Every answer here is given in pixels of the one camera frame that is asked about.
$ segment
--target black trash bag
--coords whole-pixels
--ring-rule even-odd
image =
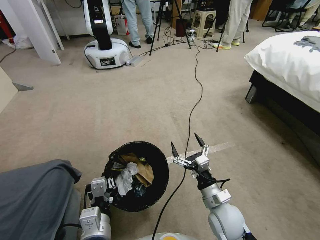
[[[112,205],[127,212],[139,212],[155,204],[166,191],[169,180],[169,168],[165,155],[159,148],[148,142],[130,142],[119,147],[109,155],[102,177],[113,177],[115,180],[120,171],[113,171],[114,162],[119,155],[134,153],[138,158],[144,157],[152,167],[154,179],[151,186],[145,187],[135,176],[132,176],[132,189],[121,197],[117,194],[113,197]]]

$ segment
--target floor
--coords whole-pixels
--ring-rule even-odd
[[[215,146],[216,152],[209,154],[212,174],[231,178],[225,184],[230,203],[242,211],[257,239],[318,239],[319,168],[283,122],[264,106],[244,100],[252,69],[243,57],[275,34],[261,28],[261,22],[251,20],[249,26],[246,43],[239,47],[218,53],[200,49],[197,78],[204,87],[203,99],[192,115],[188,151],[199,149],[193,132]],[[139,29],[143,36],[141,24]],[[163,30],[156,47],[163,45]],[[188,116],[200,96],[194,78],[196,47],[169,46],[147,54],[137,67],[100,71],[88,67],[83,56],[83,46],[91,39],[64,41],[60,66],[42,61],[34,49],[17,50],[1,64],[13,81],[34,90],[16,94],[0,114],[0,171],[67,159],[83,172],[76,184],[83,192],[85,184],[101,175],[108,155],[124,143],[148,141],[169,157],[173,141],[184,152]],[[142,43],[132,53],[148,49]],[[0,45],[1,55],[9,51]],[[139,213],[112,208],[113,240],[153,232],[183,175],[178,165],[169,164],[169,171],[167,191],[154,206]],[[187,174],[158,232],[213,239],[207,215],[197,183]]]

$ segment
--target yellow sneaker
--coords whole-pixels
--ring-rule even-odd
[[[239,46],[240,45],[240,41],[232,41],[231,43],[233,46]]]
[[[214,43],[213,44],[214,48],[218,48],[218,43]],[[229,50],[231,48],[231,46],[223,46],[223,45],[219,45],[219,49],[225,49],[225,50]]]

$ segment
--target beige plastic stool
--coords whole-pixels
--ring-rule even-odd
[[[199,22],[199,26],[196,27],[195,26],[195,21],[196,21],[198,15],[200,16],[200,22]],[[191,28],[195,29],[195,32],[197,33],[197,38],[203,38],[203,36],[207,33],[208,28],[205,28],[205,27],[206,27],[207,18],[210,15],[212,16],[212,20],[215,19],[216,11],[215,10],[214,11],[199,11],[199,10],[196,10],[195,11]],[[216,25],[215,23],[216,23],[216,21],[214,21],[212,28],[210,28],[210,30],[208,32],[208,34],[211,34],[212,36],[214,36],[214,29],[215,29],[215,25]]]

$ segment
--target white tape on floor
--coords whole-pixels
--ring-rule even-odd
[[[231,148],[231,147],[235,147],[236,145],[233,143],[233,142],[225,142],[225,143],[220,143],[220,144],[217,144],[217,145],[214,145],[214,146],[211,146],[209,147],[209,153],[214,153],[214,152],[219,152],[219,151],[222,151],[222,150],[225,150],[227,148]],[[187,152],[187,157],[188,156],[191,156],[192,154],[195,154],[197,152],[200,152],[201,151],[201,148],[200,149],[197,149],[195,151],[191,151],[191,152]],[[167,162],[168,164],[169,163],[173,163],[173,159],[174,157],[171,156],[171,157],[167,157]]]

